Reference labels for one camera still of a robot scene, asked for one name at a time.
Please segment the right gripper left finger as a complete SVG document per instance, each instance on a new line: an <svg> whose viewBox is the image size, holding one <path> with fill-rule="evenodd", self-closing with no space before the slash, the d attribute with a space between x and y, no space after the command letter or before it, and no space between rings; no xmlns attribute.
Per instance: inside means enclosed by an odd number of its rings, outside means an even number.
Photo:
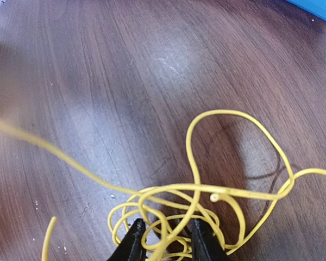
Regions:
<svg viewBox="0 0 326 261"><path fill-rule="evenodd" d="M144 261L146 259L146 250L141 244L141 239L145 230L146 224L144 220L141 218L136 219L107 261Z"/></svg>

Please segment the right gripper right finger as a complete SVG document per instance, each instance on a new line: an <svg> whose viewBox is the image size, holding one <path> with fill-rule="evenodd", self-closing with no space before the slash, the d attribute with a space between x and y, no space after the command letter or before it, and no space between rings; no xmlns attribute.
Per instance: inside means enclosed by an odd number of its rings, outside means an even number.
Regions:
<svg viewBox="0 0 326 261"><path fill-rule="evenodd" d="M210 225L202 219L192 222L192 260L222 261L227 260L227 255L212 235Z"/></svg>

